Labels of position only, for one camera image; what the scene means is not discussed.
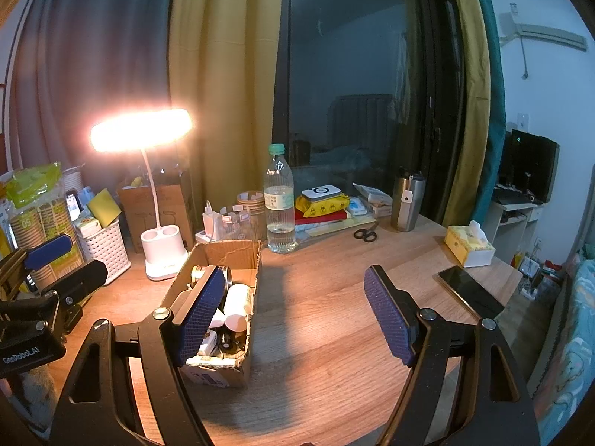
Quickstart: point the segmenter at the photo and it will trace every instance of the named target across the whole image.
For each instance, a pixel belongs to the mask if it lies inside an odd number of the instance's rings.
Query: plastic water bottle
[[[298,246],[293,212],[293,174],[283,157],[284,152],[284,144],[268,147],[273,159],[264,176],[268,247],[275,253],[291,253]]]

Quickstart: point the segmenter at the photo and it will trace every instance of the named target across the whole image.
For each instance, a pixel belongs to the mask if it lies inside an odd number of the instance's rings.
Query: yellow tissue box
[[[444,242],[464,268],[489,265],[496,248],[489,241],[480,241],[467,231],[467,226],[449,226]]]
[[[328,198],[322,201],[314,201],[311,203],[304,195],[300,195],[296,199],[296,208],[303,213],[304,218],[311,218],[315,216],[324,216],[325,214],[341,211],[349,206],[349,196],[344,193]]]

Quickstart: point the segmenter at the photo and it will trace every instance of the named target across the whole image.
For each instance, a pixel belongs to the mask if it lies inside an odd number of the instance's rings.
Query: blue gripper pad
[[[39,270],[52,263],[55,259],[67,254],[73,247],[68,235],[59,235],[41,245],[29,250],[25,258],[27,270]]]
[[[225,276],[223,271],[216,267],[180,325],[176,364],[178,367],[183,366],[186,360],[196,355],[210,321],[215,315],[215,310],[221,303],[224,287]]]
[[[419,336],[417,304],[406,291],[395,288],[380,265],[372,265],[365,271],[364,291],[390,352],[404,365],[413,366],[413,344]]]

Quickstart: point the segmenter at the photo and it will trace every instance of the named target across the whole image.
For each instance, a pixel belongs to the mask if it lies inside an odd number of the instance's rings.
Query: green bottle cap
[[[271,156],[284,154],[285,153],[285,144],[270,144],[268,147],[268,153]]]

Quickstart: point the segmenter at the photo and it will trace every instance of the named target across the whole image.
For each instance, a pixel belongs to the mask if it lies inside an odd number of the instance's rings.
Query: jar lid
[[[404,180],[412,179],[413,181],[425,181],[425,177],[418,171],[407,171],[405,168],[399,168],[397,177]]]

